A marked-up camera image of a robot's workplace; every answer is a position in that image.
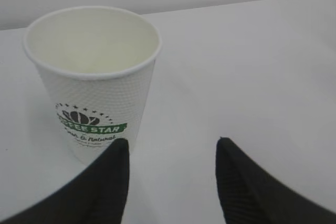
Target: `white paper cup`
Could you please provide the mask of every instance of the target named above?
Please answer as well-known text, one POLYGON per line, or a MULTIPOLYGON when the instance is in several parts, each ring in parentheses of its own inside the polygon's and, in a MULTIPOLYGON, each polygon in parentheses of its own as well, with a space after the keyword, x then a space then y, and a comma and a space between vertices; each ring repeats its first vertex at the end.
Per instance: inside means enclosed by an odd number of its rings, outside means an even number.
POLYGON ((134 148, 162 47, 153 25, 113 7, 67 8, 33 22, 23 46, 83 163, 117 138, 134 148))

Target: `table surface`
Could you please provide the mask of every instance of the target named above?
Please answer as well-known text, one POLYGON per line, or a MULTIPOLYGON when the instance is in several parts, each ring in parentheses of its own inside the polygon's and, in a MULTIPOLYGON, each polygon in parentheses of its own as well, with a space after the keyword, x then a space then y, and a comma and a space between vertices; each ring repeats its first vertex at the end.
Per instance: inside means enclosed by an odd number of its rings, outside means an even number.
MULTIPOLYGON (((145 15, 162 33, 123 223, 224 223, 215 146, 231 137, 336 211, 336 0, 265 0, 145 15)), ((0 219, 84 169, 21 48, 0 31, 0 219)))

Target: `coffee cup logo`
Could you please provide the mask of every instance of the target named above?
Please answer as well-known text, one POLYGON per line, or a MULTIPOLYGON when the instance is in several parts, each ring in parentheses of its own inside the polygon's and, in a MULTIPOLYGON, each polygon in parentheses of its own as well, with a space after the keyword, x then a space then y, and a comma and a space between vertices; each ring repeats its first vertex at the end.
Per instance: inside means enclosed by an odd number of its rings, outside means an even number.
POLYGON ((97 125, 100 122, 99 118, 96 118, 94 116, 87 117, 86 115, 77 111, 71 111, 69 113, 63 110, 62 114, 65 116, 66 119, 68 119, 69 121, 73 121, 75 123, 97 125))
POLYGON ((113 124, 112 118, 105 113, 76 105, 56 104, 57 115, 68 134, 85 146, 102 146, 103 142, 111 142, 127 128, 127 123, 113 124))

